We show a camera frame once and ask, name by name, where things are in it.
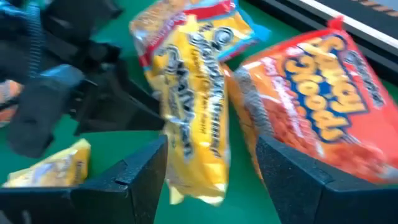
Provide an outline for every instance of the cheez doodles bag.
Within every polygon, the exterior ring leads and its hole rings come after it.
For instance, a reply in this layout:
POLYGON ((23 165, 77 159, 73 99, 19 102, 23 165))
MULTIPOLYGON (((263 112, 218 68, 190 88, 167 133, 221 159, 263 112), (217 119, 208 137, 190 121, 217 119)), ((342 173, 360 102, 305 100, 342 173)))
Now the cheez doodles bag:
POLYGON ((155 57, 173 53, 166 42, 177 26, 186 23, 188 15, 196 16, 199 31, 222 61, 269 35, 267 29, 254 24, 240 10, 236 0, 159 0, 129 25, 140 63, 155 91, 162 86, 167 65, 167 61, 155 57))
POLYGON ((232 100, 256 159, 258 135, 371 182, 398 182, 398 111, 343 19, 271 47, 232 73, 232 100))

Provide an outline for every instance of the snack bag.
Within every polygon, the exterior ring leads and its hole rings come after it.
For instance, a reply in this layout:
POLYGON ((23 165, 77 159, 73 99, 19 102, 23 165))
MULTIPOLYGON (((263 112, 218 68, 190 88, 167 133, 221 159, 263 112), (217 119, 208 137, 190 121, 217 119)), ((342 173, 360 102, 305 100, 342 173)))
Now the snack bag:
POLYGON ((176 27, 197 17, 199 31, 210 42, 218 60, 227 60, 257 40, 265 40, 269 31, 255 25, 235 0, 160 0, 130 23, 139 60, 151 87, 159 91, 168 62, 159 55, 173 54, 166 43, 176 27))
MULTIPOLYGON (((10 100, 18 95, 22 86, 12 80, 6 80, 0 83, 0 103, 10 100)), ((0 128, 7 125, 16 111, 16 106, 0 111, 0 128)))
POLYGON ((162 71, 159 96, 169 139, 170 203, 191 195, 219 204, 229 169, 226 85, 195 15, 176 27, 153 61, 152 69, 162 71))
POLYGON ((3 187, 67 187, 87 177, 90 144, 81 139, 30 168, 10 173, 3 187))
POLYGON ((256 142, 274 136, 371 182, 397 182, 398 111, 342 29, 343 19, 271 47, 227 76, 259 172, 256 142))

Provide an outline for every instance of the small yellow snack bag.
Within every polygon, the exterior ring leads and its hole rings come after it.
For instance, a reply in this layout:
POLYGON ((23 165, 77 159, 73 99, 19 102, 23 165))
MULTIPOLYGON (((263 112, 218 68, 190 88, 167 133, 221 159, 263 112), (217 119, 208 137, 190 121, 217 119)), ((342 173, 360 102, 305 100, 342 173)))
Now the small yellow snack bag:
POLYGON ((10 173, 3 187, 67 187, 81 184, 88 174, 90 144, 81 139, 30 168, 10 173))
POLYGON ((170 203, 184 195, 217 205, 228 184, 228 102, 224 75, 210 42, 191 15, 154 57, 162 76, 160 102, 169 139, 170 203))

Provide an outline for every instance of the green surface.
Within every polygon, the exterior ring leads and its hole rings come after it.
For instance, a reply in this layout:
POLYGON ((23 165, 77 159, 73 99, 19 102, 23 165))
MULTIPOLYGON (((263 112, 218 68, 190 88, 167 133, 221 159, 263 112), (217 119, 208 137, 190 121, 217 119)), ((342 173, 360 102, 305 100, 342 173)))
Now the green surface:
MULTIPOLYGON (((118 20, 110 23, 96 36, 96 40, 112 41, 123 47, 123 55, 129 62, 132 78, 146 89, 149 89, 149 86, 143 76, 142 68, 139 66, 129 35, 128 23, 139 11, 152 2, 120 0, 120 5, 126 11, 118 20)), ((232 68, 237 67, 247 56, 299 34, 297 30, 244 1, 240 1, 240 5, 258 24, 268 27, 272 31, 272 35, 266 43, 250 47, 244 54, 229 61, 228 65, 232 68)), ((388 83, 385 85, 393 97, 398 100, 397 88, 388 83)), ((232 161, 226 200, 220 207, 212 207, 192 198, 186 198, 180 205, 169 205, 169 191, 164 186, 155 223, 280 223, 266 188, 261 184, 252 168, 251 158, 246 150, 235 110, 231 106, 229 113, 232 161)), ((56 141, 45 156, 73 144, 78 139, 72 136, 75 128, 74 121, 66 117, 61 120, 55 133, 56 141)), ((13 154, 6 147, 5 132, 6 129, 0 130, 0 142, 2 143, 0 144, 0 182, 6 180, 8 173, 26 168, 38 161, 13 154)), ((100 174, 118 160, 134 153, 141 146, 155 139, 156 136, 157 133, 151 131, 82 135, 92 145, 90 176, 100 174)))

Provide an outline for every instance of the orange snack bag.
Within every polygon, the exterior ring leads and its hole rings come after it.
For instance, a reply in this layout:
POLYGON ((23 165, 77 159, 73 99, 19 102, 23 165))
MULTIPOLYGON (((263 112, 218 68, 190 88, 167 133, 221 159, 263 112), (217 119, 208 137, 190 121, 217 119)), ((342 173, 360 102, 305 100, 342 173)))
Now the orange snack bag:
MULTIPOLYGON (((0 83, 0 103, 4 103, 7 100, 10 100, 14 96, 18 95, 21 89, 22 86, 12 80, 6 80, 5 82, 0 83)), ((0 128, 10 122, 15 111, 16 106, 12 106, 10 108, 0 111, 0 128)))
POLYGON ((343 19, 271 47, 232 73, 229 98, 258 174, 258 135, 271 135, 371 182, 398 182, 398 110, 343 19))

